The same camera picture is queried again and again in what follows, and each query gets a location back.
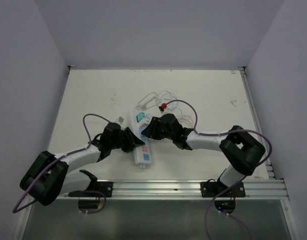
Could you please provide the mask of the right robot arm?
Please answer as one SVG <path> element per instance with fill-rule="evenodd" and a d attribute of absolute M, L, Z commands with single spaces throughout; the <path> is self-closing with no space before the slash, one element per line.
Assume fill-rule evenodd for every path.
<path fill-rule="evenodd" d="M 181 150 L 222 152 L 230 165 L 218 178 L 216 190 L 224 197 L 234 191 L 234 184 L 241 178 L 253 174 L 265 154 L 265 147 L 238 125 L 225 135 L 198 134 L 193 128 L 183 127 L 171 113 L 153 117 L 141 134 L 153 140 L 169 139 Z"/>

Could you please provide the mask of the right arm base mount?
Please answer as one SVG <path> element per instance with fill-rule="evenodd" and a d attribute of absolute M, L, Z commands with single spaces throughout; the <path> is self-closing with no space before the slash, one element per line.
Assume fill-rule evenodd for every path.
<path fill-rule="evenodd" d="M 226 190 L 224 194 L 219 196 L 219 198 L 225 198 L 225 200 L 215 199 L 213 205 L 221 213 L 232 214 L 236 208 L 236 199 L 245 198 L 246 192 L 242 182 L 229 190 L 227 188 L 226 185 L 215 179 L 209 179 L 200 183 L 200 191 L 203 198 L 213 198 L 220 192 Z"/>

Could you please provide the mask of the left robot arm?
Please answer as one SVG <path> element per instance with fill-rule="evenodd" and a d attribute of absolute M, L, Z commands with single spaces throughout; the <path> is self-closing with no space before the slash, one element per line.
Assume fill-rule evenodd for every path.
<path fill-rule="evenodd" d="M 145 142 L 129 127 L 122 129 L 119 124 L 110 122 L 102 133 L 97 134 L 80 149 L 62 154 L 41 152 L 21 179 L 19 186 L 26 194 L 47 206 L 61 194 L 65 178 L 70 172 L 104 160 L 112 150 L 120 149 L 129 153 L 144 145 Z"/>

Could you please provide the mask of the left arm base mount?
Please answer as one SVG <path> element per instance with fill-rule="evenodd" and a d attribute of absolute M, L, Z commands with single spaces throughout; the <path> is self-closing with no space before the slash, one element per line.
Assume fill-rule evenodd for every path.
<path fill-rule="evenodd" d="M 69 182 L 73 189 L 67 192 L 71 198 L 79 198 L 78 209 L 85 215 L 97 214 L 107 205 L 107 198 L 112 196 L 113 182 L 98 181 L 98 178 L 87 170 L 79 170 L 81 178 Z"/>

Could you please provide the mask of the light blue charger plug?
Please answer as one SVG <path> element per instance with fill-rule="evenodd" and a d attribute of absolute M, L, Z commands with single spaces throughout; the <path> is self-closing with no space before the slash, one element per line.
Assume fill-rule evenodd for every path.
<path fill-rule="evenodd" d="M 142 126 L 139 127 L 139 135 L 140 135 L 141 137 L 144 136 L 144 135 L 142 134 L 142 132 L 143 132 L 147 127 L 148 127 L 147 124 L 144 124 L 144 125 L 142 125 Z"/>

